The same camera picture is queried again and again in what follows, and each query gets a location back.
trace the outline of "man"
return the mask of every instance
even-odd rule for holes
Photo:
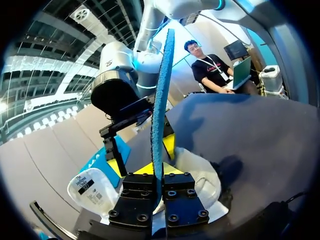
[[[197,58],[191,66],[192,72],[207,93],[258,95],[256,85],[250,80],[237,90],[227,89],[227,84],[231,82],[229,76],[233,77],[234,71],[217,55],[205,55],[195,40],[187,41],[184,49]]]

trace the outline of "gray table surface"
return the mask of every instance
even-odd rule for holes
[[[319,166],[320,111],[310,105],[239,94],[191,94],[167,117],[178,147],[221,164],[233,194],[227,214],[233,227],[271,202],[307,190]],[[150,128],[128,145],[128,172],[151,162]],[[163,159],[167,161],[164,149]]]

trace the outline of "blue sponge strip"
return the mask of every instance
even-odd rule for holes
[[[157,201],[156,208],[162,196],[162,148],[164,136],[164,124],[166,105],[169,93],[170,78],[174,61],[175,50],[175,30],[169,29],[163,50],[163,58],[160,66],[157,87],[155,91],[155,99],[153,106],[152,122],[151,122],[151,154],[153,161],[153,172],[156,177]]]

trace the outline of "cable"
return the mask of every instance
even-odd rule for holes
[[[289,198],[287,201],[285,201],[286,204],[289,204],[291,203],[293,200],[301,197],[301,196],[304,196],[304,195],[307,195],[308,192],[306,191],[302,191],[302,192],[299,192],[298,194],[294,195],[293,197]]]
[[[242,41],[240,38],[238,38],[233,32],[231,32],[228,28],[226,28],[225,26],[223,26],[220,22],[218,22],[218,21],[216,21],[216,20],[214,20],[214,19],[212,19],[212,18],[210,18],[210,17],[208,17],[208,16],[206,16],[206,15],[203,15],[202,13],[199,13],[199,15],[200,16],[202,16],[202,17],[205,17],[205,18],[207,18],[207,19],[210,19],[211,21],[213,21],[213,22],[215,22],[216,24],[218,24],[219,26],[221,26],[221,27],[223,27],[225,30],[227,30],[229,33],[231,33],[236,39],[238,39],[240,42],[242,42],[244,45],[246,45],[246,46],[251,46],[251,43],[250,44],[247,44],[247,43],[245,43],[244,41]]]

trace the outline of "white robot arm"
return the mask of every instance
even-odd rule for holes
[[[139,98],[153,94],[156,90],[158,73],[162,62],[159,54],[161,43],[153,40],[161,24],[167,16],[169,19],[182,19],[192,13],[221,9],[225,0],[144,0],[144,10],[140,30],[134,49],[127,48],[123,43],[114,41],[107,44],[100,57],[100,80],[115,80],[115,74],[122,72]]]

